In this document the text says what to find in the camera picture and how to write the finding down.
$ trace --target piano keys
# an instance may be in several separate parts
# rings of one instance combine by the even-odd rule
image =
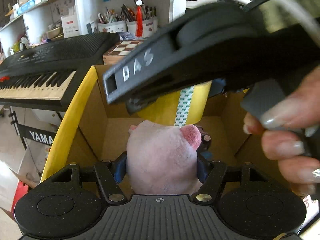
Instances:
[[[119,41],[96,33],[54,41],[10,56],[0,65],[0,105],[66,111],[92,65]]]

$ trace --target crosshair symbol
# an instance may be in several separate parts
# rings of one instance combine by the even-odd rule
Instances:
[[[163,198],[157,198],[156,201],[157,201],[158,203],[162,203],[162,202],[164,201],[164,199],[163,199]]]

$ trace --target hanging ornament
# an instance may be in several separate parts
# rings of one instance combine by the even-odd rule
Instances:
[[[136,19],[137,19],[137,30],[136,30],[136,37],[142,37],[143,28],[142,28],[142,1],[137,0],[137,13],[136,13]]]

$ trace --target stuffed animal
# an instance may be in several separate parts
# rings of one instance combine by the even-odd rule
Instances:
[[[193,194],[201,187],[196,150],[201,134],[192,124],[177,127],[143,121],[129,129],[127,174],[136,194]]]

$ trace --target human hand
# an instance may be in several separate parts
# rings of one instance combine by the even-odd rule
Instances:
[[[295,92],[263,114],[261,123],[247,113],[243,130],[247,134],[262,134],[261,144],[266,157],[278,161],[281,174],[293,183],[294,191],[298,190],[305,195],[313,194],[316,190],[315,183],[320,183],[320,161],[299,156],[304,153],[304,147],[293,132],[264,128],[308,128],[309,132],[318,128],[320,66],[304,78]]]

